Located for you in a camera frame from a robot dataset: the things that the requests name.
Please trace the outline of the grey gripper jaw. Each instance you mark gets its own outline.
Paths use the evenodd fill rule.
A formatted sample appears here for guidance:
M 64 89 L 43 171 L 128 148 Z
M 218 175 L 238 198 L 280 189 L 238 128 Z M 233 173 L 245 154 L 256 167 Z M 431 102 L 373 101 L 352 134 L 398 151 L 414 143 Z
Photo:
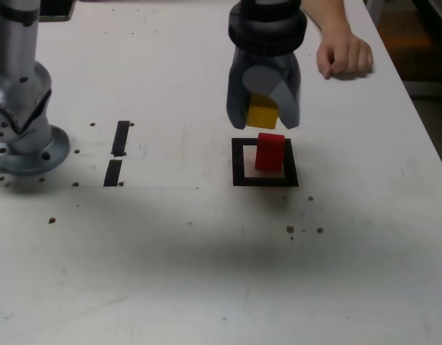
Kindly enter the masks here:
M 242 78 L 249 92 L 246 125 L 262 129 L 274 129 L 281 121 L 287 129 L 300 123 L 300 77 L 285 78 L 272 67 L 255 65 Z
M 241 69 L 231 68 L 229 71 L 226 111 L 231 125 L 235 129 L 244 129 L 246 126 L 249 92 L 244 87 L 242 77 L 243 71 Z

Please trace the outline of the person's hand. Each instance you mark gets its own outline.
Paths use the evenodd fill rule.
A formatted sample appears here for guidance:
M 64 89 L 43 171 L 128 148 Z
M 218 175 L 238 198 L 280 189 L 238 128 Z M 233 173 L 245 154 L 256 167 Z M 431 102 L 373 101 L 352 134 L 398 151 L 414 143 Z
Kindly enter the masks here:
M 350 29 L 323 32 L 316 61 L 325 79 L 364 75 L 370 73 L 374 65 L 371 47 Z

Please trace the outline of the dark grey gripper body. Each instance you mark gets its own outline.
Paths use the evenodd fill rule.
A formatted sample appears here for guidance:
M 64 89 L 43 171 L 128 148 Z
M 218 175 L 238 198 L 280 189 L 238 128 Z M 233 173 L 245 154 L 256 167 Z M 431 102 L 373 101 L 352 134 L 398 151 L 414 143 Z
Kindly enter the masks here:
M 266 65 L 274 69 L 279 70 L 285 78 L 297 78 L 300 77 L 300 67 L 298 65 L 295 54 L 289 53 L 285 55 L 278 55 L 274 57 L 255 55 L 250 52 L 239 49 L 235 49 L 234 58 L 230 71 L 239 67 L 241 64 L 250 65 Z

